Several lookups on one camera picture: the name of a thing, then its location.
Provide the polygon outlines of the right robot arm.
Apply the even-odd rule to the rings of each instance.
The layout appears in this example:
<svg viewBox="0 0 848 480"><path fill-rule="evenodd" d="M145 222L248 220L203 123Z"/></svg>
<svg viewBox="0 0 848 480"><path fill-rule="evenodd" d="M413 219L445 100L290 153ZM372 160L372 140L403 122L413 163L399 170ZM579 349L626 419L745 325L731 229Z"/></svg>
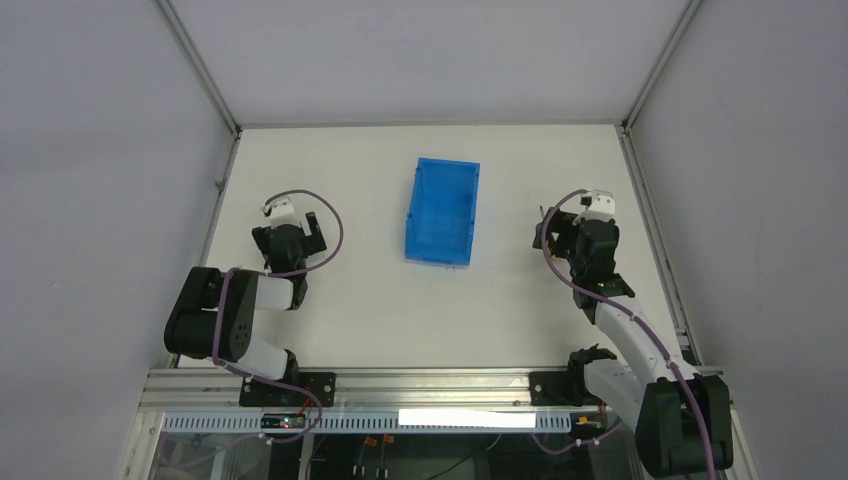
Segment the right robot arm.
<svg viewBox="0 0 848 480"><path fill-rule="evenodd" d="M616 271L619 237L612 220L554 207L537 225L533 248L547 260L567 261L569 272L557 277L615 346L572 352L560 379L543 382L541 392L554 404L611 407L633 431L638 458L655 478L726 470L734 463L729 388L660 338Z"/></svg>

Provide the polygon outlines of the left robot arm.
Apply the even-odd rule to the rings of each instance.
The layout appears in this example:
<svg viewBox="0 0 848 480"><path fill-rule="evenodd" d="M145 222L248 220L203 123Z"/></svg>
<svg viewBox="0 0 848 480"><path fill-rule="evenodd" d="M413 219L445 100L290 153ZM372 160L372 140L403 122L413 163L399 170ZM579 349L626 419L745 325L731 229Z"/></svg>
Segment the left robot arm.
<svg viewBox="0 0 848 480"><path fill-rule="evenodd" d="M193 359L218 358L249 375L291 385L301 383L294 352L253 333L258 310L297 310L308 291L306 260L327 249L313 212L309 229L292 220L273 220L251 234L270 270L238 269L231 276L214 267L192 268L166 322L168 352Z"/></svg>

